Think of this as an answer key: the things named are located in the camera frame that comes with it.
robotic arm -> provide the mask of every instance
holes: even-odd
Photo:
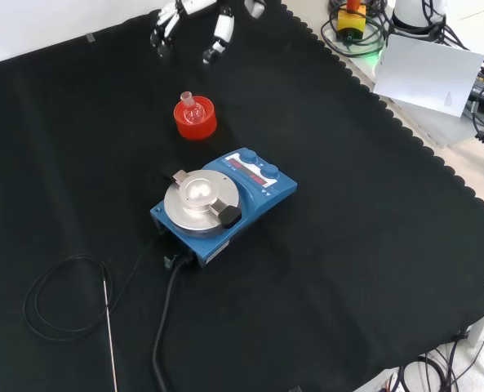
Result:
[[[157,49],[159,57],[166,57],[171,52],[172,34],[180,20],[192,16],[199,11],[212,8],[222,0],[175,0],[160,10],[157,23],[151,33],[151,45]],[[245,0],[245,7],[255,19],[258,19],[265,9],[264,0]],[[228,48],[234,31],[234,16],[231,8],[220,7],[212,44],[203,52],[203,63],[210,64]]]

white table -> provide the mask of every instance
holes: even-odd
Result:
[[[327,0],[282,0],[282,2],[319,37],[320,28],[328,20]],[[477,7],[481,7],[481,9],[484,10],[484,2],[480,3],[481,4],[478,4]],[[478,22],[472,18],[468,18],[468,14],[465,14],[460,7],[454,8],[452,11],[453,16],[457,20],[452,24],[452,27],[463,43],[467,47],[471,47],[473,50],[484,53],[484,40],[482,37],[479,38],[477,36],[479,34],[483,35],[484,30],[477,27],[476,24],[478,24]],[[473,31],[478,31],[478,33],[476,33],[477,35],[472,34],[471,32]],[[343,56],[340,56],[340,59],[353,71],[353,75],[358,77],[362,84],[368,86],[371,91],[373,90],[374,83],[350,59]],[[415,136],[419,137],[424,142],[424,145],[433,149],[434,153],[441,157],[447,166],[452,167],[455,170],[456,175],[461,176],[465,184],[475,191],[476,196],[484,201],[484,145],[472,137],[457,145],[440,148],[434,141],[426,136],[424,129],[418,126],[415,120],[398,105],[394,104],[390,99],[385,98],[382,100],[385,101],[388,108],[393,111],[394,117],[400,119],[405,127],[410,128]],[[476,330],[476,333],[473,334],[475,335],[475,339],[472,339],[472,344],[476,345],[479,340],[484,337],[484,319],[474,324],[473,328]],[[384,370],[376,378],[370,380],[355,392],[373,392],[380,390],[385,380],[388,379],[393,371],[395,371],[395,369]]]

metal probe rod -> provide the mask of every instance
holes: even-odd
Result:
[[[111,323],[109,322],[108,288],[107,288],[107,285],[105,284],[105,274],[104,274],[104,299],[105,299],[105,316],[108,320],[109,351],[111,353],[111,367],[113,368],[114,392],[118,392],[117,373],[114,368],[114,353],[113,353],[113,339],[111,337]]]

black cable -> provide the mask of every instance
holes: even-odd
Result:
[[[479,116],[477,116],[477,107],[479,106],[479,98],[483,95],[483,92],[484,92],[484,87],[481,89],[481,91],[477,95],[476,101],[474,103],[473,110],[472,110],[472,123],[473,123],[473,127],[476,130],[475,138],[478,139],[479,141],[481,141],[484,144],[484,133],[479,130],[479,128],[477,127],[477,122],[476,122],[476,119],[481,122],[481,119],[479,118]]]
[[[452,36],[452,38],[445,37],[448,41],[452,42],[454,45],[456,45],[457,47],[460,47],[461,49],[464,49],[466,51],[470,51],[470,49],[468,49],[461,42],[461,40],[459,39],[459,37],[457,36],[457,34],[454,32],[454,30],[452,29],[452,27],[450,27],[448,24],[445,26],[445,31]]]
[[[427,363],[428,365],[430,365],[431,368],[434,368],[434,370],[437,372],[437,375],[439,376],[439,381],[440,381],[440,384],[441,384],[439,391],[442,392],[445,388],[446,379],[445,379],[445,373],[443,373],[443,370],[441,369],[441,366],[439,366],[439,363],[437,363],[433,359],[425,358],[425,357],[422,357],[422,356],[418,357],[414,362],[422,362],[422,363],[425,363],[425,364]],[[406,370],[406,367],[410,364],[411,363],[408,363],[406,365],[401,366],[400,371],[399,371],[398,380],[401,382],[402,387],[405,390],[405,392],[410,392],[410,390],[406,386],[406,382],[405,382],[405,370]]]
[[[325,44],[332,50],[335,51],[336,53],[346,56],[346,57],[363,57],[363,56],[368,56],[372,55],[375,53],[379,53],[383,47],[383,41],[384,41],[384,26],[377,21],[374,20],[374,17],[377,17],[380,13],[376,9],[375,4],[378,1],[375,0],[373,2],[361,2],[362,5],[366,5],[367,7],[367,13],[362,14],[361,12],[358,11],[352,11],[352,10],[346,10],[350,14],[356,14],[364,17],[366,21],[369,23],[369,25],[373,25],[375,27],[374,31],[364,37],[364,38],[352,38],[352,37],[346,37],[344,36],[340,31],[336,29],[334,26],[334,19],[337,18],[338,12],[343,9],[346,5],[347,2],[336,2],[334,0],[329,1],[329,20],[322,26],[321,28],[321,35],[323,38],[323,41],[325,41]],[[359,53],[352,53],[350,51],[342,51],[339,49],[336,45],[334,45],[325,35],[325,28],[330,25],[332,30],[334,31],[335,35],[337,38],[341,39],[344,42],[344,45],[346,47],[350,47],[351,45],[356,45],[360,47],[368,47],[368,46],[376,46],[375,49],[371,51],[363,51]]]
[[[157,335],[153,343],[153,355],[151,357],[151,361],[153,365],[154,376],[157,380],[158,386],[160,386],[161,392],[167,392],[168,389],[165,381],[163,380],[163,375],[162,375],[160,366],[158,365],[157,356],[158,356],[158,346],[160,344],[160,338],[163,332],[163,326],[166,322],[167,309],[169,308],[169,301],[171,299],[171,288],[172,288],[173,282],[175,281],[176,275],[178,274],[180,269],[184,265],[189,264],[191,261],[192,261],[192,256],[190,254],[184,255],[179,260],[176,261],[175,268],[173,269],[171,276],[169,278],[169,283],[167,284],[166,300],[163,306],[162,317],[160,318],[160,324],[158,325]]]
[[[98,268],[102,272],[102,278],[105,278],[106,280],[107,288],[108,288],[109,312],[111,313],[116,308],[120,298],[122,297],[122,294],[125,292],[126,288],[128,287],[133,275],[135,275],[135,272],[138,269],[140,261],[144,258],[145,254],[154,243],[155,243],[155,240],[151,241],[140,253],[140,256],[135,261],[135,265],[133,266],[133,269],[131,271],[131,274],[129,275],[129,278],[127,278],[127,281],[124,284],[122,290],[118,293],[116,300],[113,300],[113,277],[111,275],[111,272],[109,271],[108,266],[99,258],[89,254],[81,254],[81,255],[67,257],[62,261],[55,263],[46,272],[44,272],[37,279],[35,279],[35,281],[33,282],[33,284],[31,285],[31,287],[29,288],[29,290],[27,291],[24,297],[24,302],[22,304],[22,314],[24,316],[24,322],[26,326],[29,328],[30,331],[32,331],[35,335],[40,336],[42,339],[46,339],[47,341],[55,341],[55,342],[77,341],[78,339],[81,339],[93,333],[100,325],[102,325],[102,323],[104,323],[105,309],[102,310],[102,312],[94,322],[90,323],[89,325],[86,325],[85,327],[79,327],[79,328],[58,327],[44,318],[40,310],[39,299],[40,299],[40,294],[42,293],[42,289],[44,288],[46,283],[51,279],[51,277],[54,274],[59,273],[64,268],[70,267],[75,263],[82,263],[82,262],[89,263],[90,265],[93,265],[96,268]],[[29,303],[30,297],[33,294],[35,294],[34,300],[33,300],[35,313],[38,319],[44,324],[42,328],[37,327],[36,324],[33,323],[31,321],[31,318],[29,317],[28,303]]]
[[[481,345],[481,347],[479,347],[479,350],[477,351],[477,354],[476,354],[476,357],[473,359],[472,363],[470,363],[470,365],[464,369],[464,372],[462,372],[456,379],[455,381],[452,383],[452,384],[455,384],[457,383],[457,381],[462,377],[464,376],[464,374],[470,370],[472,368],[472,366],[476,363],[477,361],[477,358],[479,357],[479,354],[481,353],[481,350],[483,350],[483,347],[484,347],[484,341],[483,341],[483,344]]]
[[[446,391],[451,392],[452,391],[452,365],[454,363],[454,355],[455,355],[455,350],[457,349],[459,341],[455,341],[454,345],[452,346],[451,350],[451,356],[448,359],[448,370],[446,371]]]
[[[463,115],[466,118],[468,118],[470,121],[472,121],[472,117],[471,116],[468,116],[466,113],[463,113]],[[484,121],[479,116],[476,117],[476,121],[479,123],[478,124],[479,126],[484,127]]]
[[[445,361],[447,368],[449,368],[449,369],[451,370],[452,377],[454,378],[454,386],[455,386],[455,391],[456,391],[456,392],[460,392],[460,388],[459,388],[459,386],[457,385],[457,382],[456,382],[457,378],[455,377],[455,372],[454,372],[454,369],[453,369],[453,368],[450,366],[450,364],[448,363],[448,359],[446,359],[446,356],[445,356],[445,355],[443,355],[443,354],[442,354],[442,352],[441,352],[441,351],[439,351],[439,349],[435,349],[435,350],[437,351],[437,353],[438,353],[439,355],[441,355],[441,358],[443,358],[443,361]]]
[[[432,392],[430,388],[430,378],[428,378],[428,353],[424,353],[424,371],[427,374],[428,392]]]
[[[479,350],[476,353],[476,357],[473,359],[472,363],[470,363],[470,365],[466,369],[464,369],[464,371],[458,377],[456,377],[454,381],[452,381],[451,385],[457,385],[457,381],[459,381],[459,379],[462,376],[464,376],[468,370],[470,370],[472,368],[472,366],[476,363],[477,358],[479,357],[479,354],[483,350],[483,347],[484,347],[484,341],[483,341],[483,344],[481,345],[481,347],[479,347]],[[437,351],[438,354],[440,354],[442,356],[442,358],[445,360],[445,362],[447,362],[445,356],[441,353],[441,351],[439,351],[438,349],[436,349],[436,351]]]

white wall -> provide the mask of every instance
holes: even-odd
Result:
[[[168,1],[0,0],[0,61],[118,25]]]

